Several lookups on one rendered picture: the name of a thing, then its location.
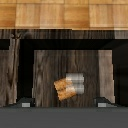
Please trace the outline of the brown loaf of bread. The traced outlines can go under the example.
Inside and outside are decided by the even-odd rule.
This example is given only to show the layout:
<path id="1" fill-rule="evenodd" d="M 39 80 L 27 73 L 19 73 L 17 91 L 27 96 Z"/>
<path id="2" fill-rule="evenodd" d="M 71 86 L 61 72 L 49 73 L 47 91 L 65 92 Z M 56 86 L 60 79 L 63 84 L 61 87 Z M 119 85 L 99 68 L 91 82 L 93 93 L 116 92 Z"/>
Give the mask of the brown loaf of bread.
<path id="1" fill-rule="evenodd" d="M 54 82 L 54 86 L 60 101 L 76 95 L 76 91 L 71 80 L 67 80 L 66 78 L 60 79 Z"/>

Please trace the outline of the silver grey can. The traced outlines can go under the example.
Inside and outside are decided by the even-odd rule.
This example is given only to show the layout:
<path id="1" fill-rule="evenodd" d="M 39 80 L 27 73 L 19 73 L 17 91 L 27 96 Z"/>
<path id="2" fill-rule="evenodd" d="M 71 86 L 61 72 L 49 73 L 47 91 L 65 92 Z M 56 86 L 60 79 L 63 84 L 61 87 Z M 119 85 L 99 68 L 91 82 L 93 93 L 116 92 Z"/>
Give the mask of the silver grey can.
<path id="1" fill-rule="evenodd" d="M 67 73 L 66 74 L 67 87 L 66 91 L 76 94 L 84 93 L 84 76 L 82 73 Z"/>

